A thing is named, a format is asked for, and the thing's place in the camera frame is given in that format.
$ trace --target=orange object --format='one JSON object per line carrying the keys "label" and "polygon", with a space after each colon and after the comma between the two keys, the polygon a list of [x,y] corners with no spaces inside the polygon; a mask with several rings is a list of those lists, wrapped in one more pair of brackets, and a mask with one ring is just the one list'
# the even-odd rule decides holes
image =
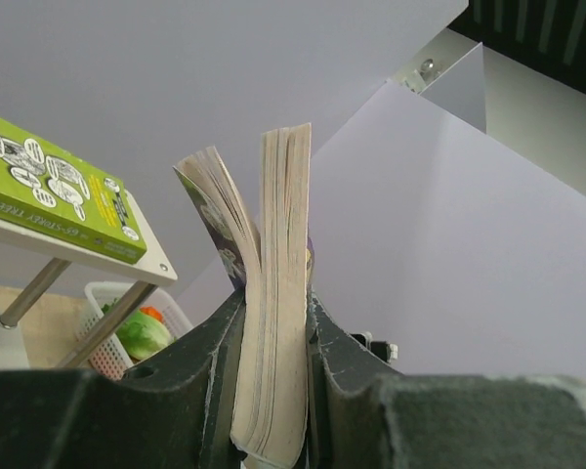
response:
{"label": "orange object", "polygon": [[148,316],[152,316],[156,320],[163,323],[163,315],[161,315],[160,312],[156,308],[154,308],[153,306],[144,306],[144,307],[140,308],[139,311],[141,311],[142,313],[144,313]]}

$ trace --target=dark panel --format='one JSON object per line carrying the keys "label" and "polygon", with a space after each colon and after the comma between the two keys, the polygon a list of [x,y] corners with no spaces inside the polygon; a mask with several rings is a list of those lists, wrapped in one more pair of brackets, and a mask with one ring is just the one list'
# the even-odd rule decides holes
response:
{"label": "dark panel", "polygon": [[450,28],[586,94],[586,0],[471,0]]}

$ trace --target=open book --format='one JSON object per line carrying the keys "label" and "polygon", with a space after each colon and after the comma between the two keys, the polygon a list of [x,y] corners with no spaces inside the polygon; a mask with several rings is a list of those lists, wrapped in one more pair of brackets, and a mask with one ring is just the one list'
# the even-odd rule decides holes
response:
{"label": "open book", "polygon": [[263,135],[260,230],[214,147],[176,168],[230,280],[245,287],[230,437],[283,468],[295,464],[306,433],[310,159],[310,124]]}

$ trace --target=wooden surface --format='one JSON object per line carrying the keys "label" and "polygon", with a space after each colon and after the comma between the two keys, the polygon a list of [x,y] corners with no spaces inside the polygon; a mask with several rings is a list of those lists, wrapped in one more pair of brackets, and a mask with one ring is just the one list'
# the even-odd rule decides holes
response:
{"label": "wooden surface", "polygon": [[[0,286],[0,312],[20,290]],[[21,320],[31,368],[53,367],[76,345],[74,327],[85,299],[43,295]]]}

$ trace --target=book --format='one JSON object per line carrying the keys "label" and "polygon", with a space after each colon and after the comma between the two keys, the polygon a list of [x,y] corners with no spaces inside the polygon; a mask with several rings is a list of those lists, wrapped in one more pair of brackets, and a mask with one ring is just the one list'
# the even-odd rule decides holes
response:
{"label": "book", "polygon": [[176,172],[215,243],[246,313],[232,442],[273,467],[292,467],[306,435],[311,125],[272,130],[261,144],[260,229],[214,147]]}
{"label": "book", "polygon": [[147,250],[121,180],[2,118],[0,219],[130,264]]}

